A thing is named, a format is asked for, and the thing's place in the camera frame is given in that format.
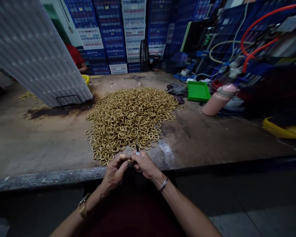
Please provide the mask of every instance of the red tube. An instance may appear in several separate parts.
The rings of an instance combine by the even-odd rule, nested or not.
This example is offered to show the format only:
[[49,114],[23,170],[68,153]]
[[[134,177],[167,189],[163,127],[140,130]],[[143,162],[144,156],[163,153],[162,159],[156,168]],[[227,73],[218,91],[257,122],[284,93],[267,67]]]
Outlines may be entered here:
[[240,43],[240,48],[241,48],[241,51],[243,52],[243,54],[245,56],[249,56],[249,53],[245,50],[244,48],[244,45],[243,45],[243,42],[244,42],[244,39],[245,37],[247,36],[248,32],[257,24],[259,23],[261,20],[263,20],[264,18],[270,16],[270,15],[273,15],[275,13],[278,13],[278,12],[281,12],[281,11],[284,11],[284,10],[289,10],[289,9],[293,9],[296,7],[296,4],[293,4],[293,5],[289,5],[289,6],[285,6],[285,7],[281,7],[281,8],[278,8],[274,11],[271,11],[269,12],[268,14],[262,16],[261,18],[259,18],[258,20],[256,20],[248,29],[247,31],[243,34],[242,38],[241,38],[241,43]]
[[271,44],[275,43],[276,41],[278,41],[279,38],[275,38],[274,40],[268,42],[266,45],[263,45],[262,47],[256,49],[255,51],[253,51],[251,54],[248,55],[248,57],[246,58],[246,61],[244,61],[244,64],[243,64],[243,69],[242,69],[242,72],[246,72],[247,70],[247,65],[248,65],[248,61],[253,58],[253,55],[255,55],[257,52],[259,52],[261,49],[264,49],[268,46],[270,46]]

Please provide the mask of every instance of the pile of brass rings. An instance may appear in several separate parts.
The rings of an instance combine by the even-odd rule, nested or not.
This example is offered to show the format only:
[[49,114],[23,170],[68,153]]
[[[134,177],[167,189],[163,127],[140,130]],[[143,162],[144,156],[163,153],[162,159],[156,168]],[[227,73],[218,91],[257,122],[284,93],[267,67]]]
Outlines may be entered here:
[[183,109],[186,109],[186,107],[185,106],[183,106],[183,105],[178,105],[178,111],[179,112],[181,112]]
[[31,92],[26,92],[25,94],[21,95],[19,97],[19,100],[22,101],[22,100],[26,100],[27,98],[30,98],[32,97],[33,100],[39,100],[35,95],[33,95]]
[[141,150],[156,147],[156,142],[163,137],[161,124],[175,119],[171,113],[177,107],[176,98],[156,88],[106,93],[93,105],[93,111],[86,118],[92,121],[85,134],[92,145],[93,159],[107,165],[126,146],[132,150],[136,145]]

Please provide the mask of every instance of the pink bottle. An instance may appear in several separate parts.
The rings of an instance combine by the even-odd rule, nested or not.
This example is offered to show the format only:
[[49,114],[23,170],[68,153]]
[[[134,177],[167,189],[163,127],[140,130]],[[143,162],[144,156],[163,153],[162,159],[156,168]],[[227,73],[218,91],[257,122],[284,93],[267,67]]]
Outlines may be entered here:
[[237,93],[238,88],[232,84],[226,84],[217,89],[210,100],[202,108],[202,112],[208,116],[215,116]]

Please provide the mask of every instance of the small tool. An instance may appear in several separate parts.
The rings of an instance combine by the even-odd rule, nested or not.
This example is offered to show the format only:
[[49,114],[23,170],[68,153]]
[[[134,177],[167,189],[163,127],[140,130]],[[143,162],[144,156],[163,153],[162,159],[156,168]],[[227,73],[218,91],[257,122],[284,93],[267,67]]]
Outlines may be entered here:
[[136,145],[136,153],[135,154],[138,155],[138,156],[141,156],[141,154],[139,152],[139,146],[138,145]]

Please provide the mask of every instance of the yellow container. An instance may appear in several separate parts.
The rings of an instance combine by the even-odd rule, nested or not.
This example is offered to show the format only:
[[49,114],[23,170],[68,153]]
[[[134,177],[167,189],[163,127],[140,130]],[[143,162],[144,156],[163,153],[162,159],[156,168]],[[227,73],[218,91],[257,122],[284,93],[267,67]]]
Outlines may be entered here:
[[289,126],[284,129],[270,122],[269,120],[271,118],[272,117],[269,117],[263,120],[263,128],[266,131],[274,134],[279,138],[296,139],[296,126]]
[[90,78],[88,75],[81,75],[82,78],[84,79],[86,85],[88,86],[88,88],[90,89]]

